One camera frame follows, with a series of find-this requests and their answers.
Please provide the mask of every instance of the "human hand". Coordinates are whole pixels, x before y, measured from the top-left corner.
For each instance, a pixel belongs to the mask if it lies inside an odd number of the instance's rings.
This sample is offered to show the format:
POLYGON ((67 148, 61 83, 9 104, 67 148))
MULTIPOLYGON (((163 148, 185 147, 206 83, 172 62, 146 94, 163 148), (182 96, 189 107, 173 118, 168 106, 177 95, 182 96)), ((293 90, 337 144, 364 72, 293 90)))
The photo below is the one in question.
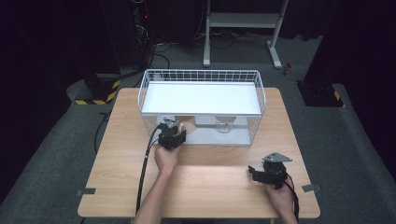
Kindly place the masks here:
POLYGON ((177 165, 177 155, 181 146, 172 150, 167 150, 163 146, 158 145, 155 148, 154 159, 160 169, 160 174, 171 174, 177 165))
MULTIPOLYGON (((292 186, 290 178, 286 182, 292 186)), ((297 223, 293 212, 293 195, 291 190, 283 184, 282 188, 275 189, 273 185, 263 184, 267 190, 272 206, 282 219, 283 223, 297 223)))

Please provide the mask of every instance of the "white metal stand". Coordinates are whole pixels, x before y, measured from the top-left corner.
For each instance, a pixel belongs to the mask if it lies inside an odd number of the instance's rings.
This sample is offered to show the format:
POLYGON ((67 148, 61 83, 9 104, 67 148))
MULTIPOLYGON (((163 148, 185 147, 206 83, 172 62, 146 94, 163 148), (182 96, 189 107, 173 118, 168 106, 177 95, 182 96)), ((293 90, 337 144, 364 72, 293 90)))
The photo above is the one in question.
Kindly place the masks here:
POLYGON ((207 0, 204 67, 210 66, 210 27, 247 27, 274 29, 272 40, 267 41, 267 45, 274 62, 274 67, 277 69, 282 68, 282 64, 276 53, 275 44, 283 18, 285 17, 288 2, 289 0, 283 0, 279 13, 211 13, 210 0, 207 0))

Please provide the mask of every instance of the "white shelf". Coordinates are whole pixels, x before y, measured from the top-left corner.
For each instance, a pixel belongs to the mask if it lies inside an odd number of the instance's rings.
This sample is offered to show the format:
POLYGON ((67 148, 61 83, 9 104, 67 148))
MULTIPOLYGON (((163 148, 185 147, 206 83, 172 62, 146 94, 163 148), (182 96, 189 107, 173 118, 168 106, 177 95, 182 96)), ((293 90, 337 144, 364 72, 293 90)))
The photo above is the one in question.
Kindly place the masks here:
POLYGON ((210 14, 211 27, 275 28, 279 14, 215 13, 210 14))

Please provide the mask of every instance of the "gray carpet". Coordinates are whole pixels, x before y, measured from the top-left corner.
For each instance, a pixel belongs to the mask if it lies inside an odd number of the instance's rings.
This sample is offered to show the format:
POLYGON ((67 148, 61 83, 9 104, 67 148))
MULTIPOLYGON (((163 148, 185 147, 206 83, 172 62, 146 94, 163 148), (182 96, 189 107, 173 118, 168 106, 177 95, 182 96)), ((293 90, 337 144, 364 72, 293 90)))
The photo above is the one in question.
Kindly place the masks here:
MULTIPOLYGON (((176 69, 254 69, 265 87, 279 88, 311 181, 322 187, 316 193, 321 215, 300 223, 396 223, 396 185, 376 154, 342 85, 334 84, 345 107, 307 107, 296 80, 304 75, 320 39, 280 38, 276 49, 292 74, 275 70, 265 43, 235 43, 211 51, 211 67, 203 68, 203 47, 159 46, 158 53, 176 69)), ((217 47, 227 43, 213 41, 217 47)), ((152 68, 166 68, 156 56, 152 68)), ((141 75, 121 81, 132 87, 141 75)), ((67 94, 73 100, 84 89, 82 81, 67 94)), ((74 105, 53 127, 0 207, 1 224, 80 223, 76 196, 84 189, 95 158, 96 130, 111 105, 74 105)), ((97 144, 105 131, 99 130, 97 144)), ((129 218, 87 218, 84 223, 129 223, 129 218)), ((268 219, 217 219, 216 223, 269 223, 268 219)), ((180 223, 165 219, 163 223, 180 223)))

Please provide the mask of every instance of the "yellow and black hazard tape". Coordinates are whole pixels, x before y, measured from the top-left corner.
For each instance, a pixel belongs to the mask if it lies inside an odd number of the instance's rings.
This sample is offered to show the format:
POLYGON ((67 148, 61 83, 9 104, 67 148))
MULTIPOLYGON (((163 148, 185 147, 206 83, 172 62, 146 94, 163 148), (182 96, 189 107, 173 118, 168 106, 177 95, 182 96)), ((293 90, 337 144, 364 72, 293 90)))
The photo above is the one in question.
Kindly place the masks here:
POLYGON ((77 105, 106 105, 110 104, 116 96, 117 88, 120 85, 120 81, 117 80, 113 83, 110 94, 105 99, 75 99, 77 105))
POLYGON ((338 91, 334 90, 334 96, 335 96, 335 99, 337 100, 338 104, 340 104, 341 107, 344 107, 345 105, 344 105, 343 101, 341 100, 340 93, 338 93, 338 91))

